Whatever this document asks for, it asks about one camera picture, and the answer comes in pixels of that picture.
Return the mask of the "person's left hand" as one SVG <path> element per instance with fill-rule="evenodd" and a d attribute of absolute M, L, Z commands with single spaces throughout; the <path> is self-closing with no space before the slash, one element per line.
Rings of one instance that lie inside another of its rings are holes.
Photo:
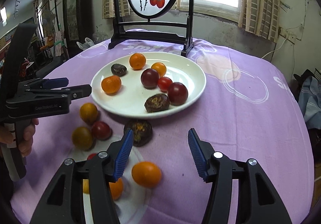
<path fill-rule="evenodd" d="M 39 119 L 32 119 L 29 126 L 24 129 L 23 140 L 19 143 L 18 149 L 21 152 L 21 156 L 27 157 L 31 153 L 31 147 L 33 145 L 33 136 L 36 132 L 35 127 L 39 124 Z M 1 144 L 12 144 L 14 137 L 5 127 L 1 127 L 0 134 Z"/>

